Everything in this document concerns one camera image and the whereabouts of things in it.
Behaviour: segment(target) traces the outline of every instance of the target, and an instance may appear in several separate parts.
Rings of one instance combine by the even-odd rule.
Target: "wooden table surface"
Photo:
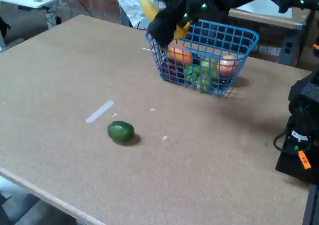
[[[310,12],[311,11],[308,9],[301,10],[300,8],[294,7],[292,18],[285,18],[279,16],[255,14],[240,9],[231,9],[229,12],[229,16],[270,25],[276,25],[289,29],[296,29],[306,23]]]
[[[1,53],[0,175],[89,225],[300,225],[308,187],[275,171],[272,140],[307,72],[248,58],[219,99],[162,81],[142,47],[78,16]],[[141,142],[115,144],[114,120]]]

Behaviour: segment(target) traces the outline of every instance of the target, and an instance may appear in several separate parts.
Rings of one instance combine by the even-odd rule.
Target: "metal table leg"
[[[298,52],[298,47],[300,45],[302,30],[289,30],[284,39],[283,47],[280,51],[278,57],[279,64],[292,65],[296,53]]]
[[[4,39],[2,37],[2,34],[0,33],[0,52],[4,50],[4,48],[5,48]]]
[[[311,185],[306,204],[303,225],[319,224],[319,188]]]
[[[48,11],[45,12],[46,23],[48,24],[48,28],[51,29],[56,26],[56,14],[53,8],[53,4],[49,4],[46,7],[48,8]]]
[[[304,25],[300,24],[296,27],[296,29],[287,31],[285,34],[283,47],[278,58],[279,64],[292,65],[297,52],[299,53],[297,60],[299,60],[299,57],[304,49],[310,25],[314,19],[315,12],[316,11],[313,10],[309,14]]]
[[[120,6],[120,13],[121,13],[121,21],[122,21],[122,25],[125,26],[129,26],[129,27],[133,27],[130,19],[128,18],[128,16],[126,15],[125,11],[123,10],[123,8]]]
[[[2,225],[12,225],[3,207],[0,205],[0,221]]]

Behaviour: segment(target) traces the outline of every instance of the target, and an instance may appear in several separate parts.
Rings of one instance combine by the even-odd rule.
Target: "green lime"
[[[134,136],[134,127],[124,121],[114,121],[108,126],[108,135],[116,142],[127,143]]]

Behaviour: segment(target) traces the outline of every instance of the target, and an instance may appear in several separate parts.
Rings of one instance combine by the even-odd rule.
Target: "banana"
[[[149,21],[153,21],[159,12],[159,9],[156,7],[156,5],[154,5],[151,0],[141,0],[140,5],[146,18],[149,19]]]
[[[140,5],[145,17],[149,19],[149,21],[153,21],[159,12],[159,9],[156,7],[156,5],[154,5],[151,0],[140,0]],[[176,30],[174,31],[174,39],[184,38],[187,35],[190,26],[190,22],[188,22],[183,28],[177,25]]]
[[[174,31],[174,39],[182,39],[185,36],[187,36],[187,32],[190,26],[191,26],[190,22],[187,22],[187,24],[183,28],[177,25],[176,30]]]

